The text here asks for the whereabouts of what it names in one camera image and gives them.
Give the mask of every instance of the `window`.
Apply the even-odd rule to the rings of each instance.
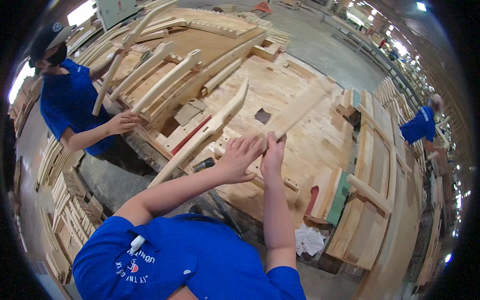
[[[80,25],[93,16],[96,11],[92,8],[92,5],[94,4],[95,2],[93,0],[88,0],[84,4],[80,5],[76,10],[69,13],[67,16],[68,25]]]

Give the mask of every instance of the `wooden block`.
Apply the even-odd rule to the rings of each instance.
[[[308,70],[306,66],[296,63],[293,60],[287,60],[287,63],[289,67],[291,67],[294,71],[297,71],[298,73],[300,73],[301,76],[307,79],[313,79],[317,77],[317,75],[312,71]]]

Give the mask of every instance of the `wooden chair part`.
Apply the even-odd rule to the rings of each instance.
[[[142,109],[147,107],[153,100],[158,97],[166,88],[168,88],[177,79],[182,77],[188,70],[193,68],[200,61],[201,50],[197,49],[190,52],[187,57],[168,72],[159,82],[157,82],[140,101],[132,108],[132,112],[140,113]]]
[[[125,53],[126,49],[129,49],[136,41],[142,30],[147,26],[148,23],[152,20],[154,16],[156,16],[157,13],[164,11],[171,5],[177,3],[177,0],[170,1],[168,3],[165,3],[163,5],[160,5],[153,9],[151,12],[149,12],[148,15],[144,17],[144,19],[140,22],[140,24],[135,27],[125,38],[125,40],[122,43],[123,51],[121,51],[113,60],[112,65],[110,66],[110,69],[108,70],[107,75],[105,76],[105,80],[103,81],[102,87],[100,91],[98,92],[98,97],[96,98],[95,105],[93,107],[92,114],[94,116],[97,116],[100,108],[102,107],[102,102],[103,98],[105,97],[105,94],[107,93],[107,89],[110,86],[110,83],[113,79],[113,76],[117,72],[121,61],[123,60],[123,54]]]
[[[217,132],[225,119],[240,105],[243,105],[248,90],[248,78],[245,78],[236,95],[216,113],[165,165],[160,173],[148,185],[149,188],[162,183],[207,137]]]
[[[146,62],[140,65],[135,69],[127,78],[113,91],[110,95],[110,100],[115,101],[120,94],[127,89],[131,84],[133,84],[137,79],[145,76],[146,72],[157,65],[159,62],[165,59],[168,54],[173,52],[175,45],[173,42],[168,42],[166,44],[161,43],[156,47],[152,57],[150,57]]]

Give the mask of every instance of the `blue t-shirt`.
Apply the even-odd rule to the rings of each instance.
[[[433,110],[429,106],[422,106],[417,115],[408,123],[400,127],[402,135],[408,144],[425,137],[427,141],[433,142],[435,136],[435,120]]]
[[[137,235],[146,242],[129,254]],[[202,300],[305,299],[295,269],[265,274],[255,248],[220,221],[193,214],[136,227],[112,216],[78,252],[72,273],[83,299],[166,299],[182,285]]]
[[[98,94],[89,77],[90,70],[69,59],[64,60],[60,66],[70,73],[44,74],[40,94],[40,113],[57,140],[60,140],[67,127],[74,133],[80,133],[102,125],[110,119],[103,106],[98,116],[92,115]],[[113,136],[109,136],[85,150],[90,155],[101,154],[112,143]]]

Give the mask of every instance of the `factory floor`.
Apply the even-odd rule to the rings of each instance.
[[[232,2],[239,11],[257,5],[259,0]],[[180,0],[178,6],[211,9],[224,0]],[[274,28],[290,34],[287,52],[332,77],[344,88],[373,91],[386,76],[375,65],[331,36],[332,27],[320,23],[319,15],[300,9],[292,11],[283,5],[271,5],[274,11],[264,19],[272,21]],[[23,228],[29,252],[41,254],[42,231],[39,207],[53,213],[50,188],[35,192],[34,185],[39,166],[41,143],[46,143],[47,128],[36,103],[27,119],[22,135],[17,141],[17,155],[23,156],[21,183]],[[105,161],[86,155],[79,167],[80,175],[99,201],[112,212],[125,201],[147,187],[153,177],[141,177],[126,172]],[[190,203],[173,212],[183,213]],[[307,299],[351,299],[358,288],[357,276],[346,272],[333,275],[302,263],[297,263],[302,286]]]

